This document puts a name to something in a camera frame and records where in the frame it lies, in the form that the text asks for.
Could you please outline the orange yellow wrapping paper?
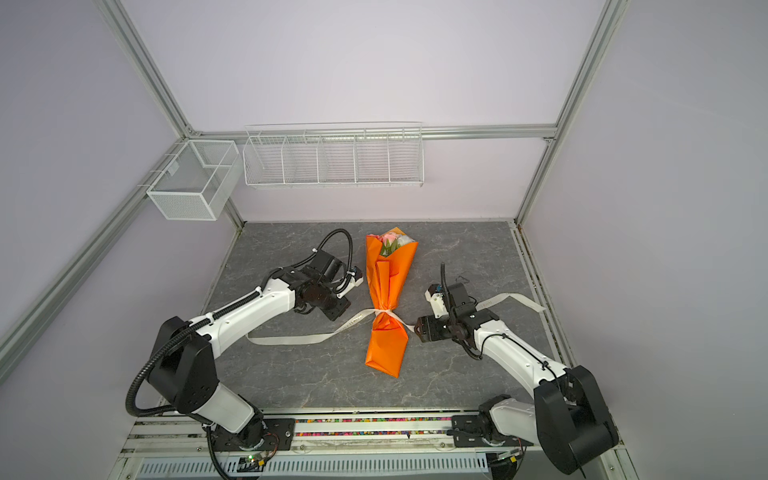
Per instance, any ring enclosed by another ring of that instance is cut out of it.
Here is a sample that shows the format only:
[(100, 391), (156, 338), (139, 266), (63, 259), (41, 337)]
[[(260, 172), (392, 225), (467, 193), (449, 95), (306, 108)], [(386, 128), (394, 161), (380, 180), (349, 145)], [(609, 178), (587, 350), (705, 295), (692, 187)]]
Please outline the orange yellow wrapping paper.
[[(401, 236), (407, 235), (397, 227), (390, 231)], [(394, 316), (393, 311), (398, 307), (418, 242), (415, 240), (394, 251), (387, 250), (382, 247), (381, 236), (384, 234), (366, 236), (366, 277), (375, 319), (365, 363), (368, 367), (398, 378), (408, 333), (406, 326)]]

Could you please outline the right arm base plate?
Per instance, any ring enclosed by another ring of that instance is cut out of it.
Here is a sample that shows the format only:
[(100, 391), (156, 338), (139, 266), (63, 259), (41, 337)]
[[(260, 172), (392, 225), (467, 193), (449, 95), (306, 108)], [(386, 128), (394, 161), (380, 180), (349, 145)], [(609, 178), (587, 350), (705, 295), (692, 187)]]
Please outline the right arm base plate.
[(459, 448), (528, 447), (537, 442), (535, 431), (523, 429), (501, 433), (492, 424), (490, 416), (481, 413), (452, 416), (448, 435)]

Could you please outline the white fake rose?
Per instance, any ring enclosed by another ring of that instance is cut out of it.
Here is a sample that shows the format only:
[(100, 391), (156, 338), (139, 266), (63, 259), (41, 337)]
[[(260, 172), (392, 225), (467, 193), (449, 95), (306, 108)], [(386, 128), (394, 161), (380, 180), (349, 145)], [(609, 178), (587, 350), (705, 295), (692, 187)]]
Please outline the white fake rose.
[(409, 237), (409, 236), (407, 236), (407, 235), (403, 235), (403, 236), (400, 236), (400, 237), (397, 239), (397, 242), (396, 242), (396, 244), (397, 244), (397, 247), (398, 247), (398, 248), (400, 248), (400, 247), (403, 247), (403, 246), (405, 246), (405, 245), (408, 245), (408, 244), (410, 244), (410, 243), (414, 243), (414, 242), (415, 242), (415, 240), (414, 240), (414, 239), (412, 239), (411, 237)]

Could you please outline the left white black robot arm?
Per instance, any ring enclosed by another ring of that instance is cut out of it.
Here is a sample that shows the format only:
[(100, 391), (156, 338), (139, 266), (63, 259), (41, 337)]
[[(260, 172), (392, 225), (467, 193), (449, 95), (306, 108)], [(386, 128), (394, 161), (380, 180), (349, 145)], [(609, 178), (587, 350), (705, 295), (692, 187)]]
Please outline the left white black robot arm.
[(353, 253), (349, 231), (336, 228), (308, 257), (270, 270), (246, 295), (191, 320), (166, 320), (149, 359), (128, 388), (127, 413), (142, 418), (177, 412), (198, 421), (213, 467), (223, 479), (229, 475), (216, 456), (218, 442), (256, 452), (251, 467), (264, 468), (285, 437), (270, 430), (257, 406), (220, 380), (216, 361), (283, 314), (320, 311), (328, 320), (337, 320), (350, 306), (349, 291), (363, 280)]

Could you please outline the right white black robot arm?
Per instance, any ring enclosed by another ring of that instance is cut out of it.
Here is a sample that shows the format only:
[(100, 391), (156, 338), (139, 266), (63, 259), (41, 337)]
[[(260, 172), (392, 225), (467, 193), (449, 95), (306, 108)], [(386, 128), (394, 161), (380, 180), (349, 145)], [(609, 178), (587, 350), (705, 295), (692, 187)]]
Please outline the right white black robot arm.
[(449, 434), (456, 446), (524, 451), (538, 445), (555, 468), (572, 474), (618, 445), (618, 429), (594, 375), (549, 358), (516, 335), (490, 309), (505, 295), (478, 302), (460, 283), (439, 283), (429, 286), (425, 298), (432, 312), (416, 323), (421, 341), (450, 340), (476, 361), (496, 362), (531, 398), (525, 403), (500, 394), (474, 414), (453, 416)]

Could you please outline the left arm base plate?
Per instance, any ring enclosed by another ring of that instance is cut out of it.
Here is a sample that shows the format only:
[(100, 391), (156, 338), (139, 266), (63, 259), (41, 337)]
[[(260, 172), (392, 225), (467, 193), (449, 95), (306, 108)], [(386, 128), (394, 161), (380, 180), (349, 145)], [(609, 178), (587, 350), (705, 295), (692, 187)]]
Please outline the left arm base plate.
[(216, 426), (211, 439), (215, 451), (287, 451), (291, 449), (295, 427), (296, 419), (293, 417), (267, 417), (257, 431), (258, 436), (233, 434)]

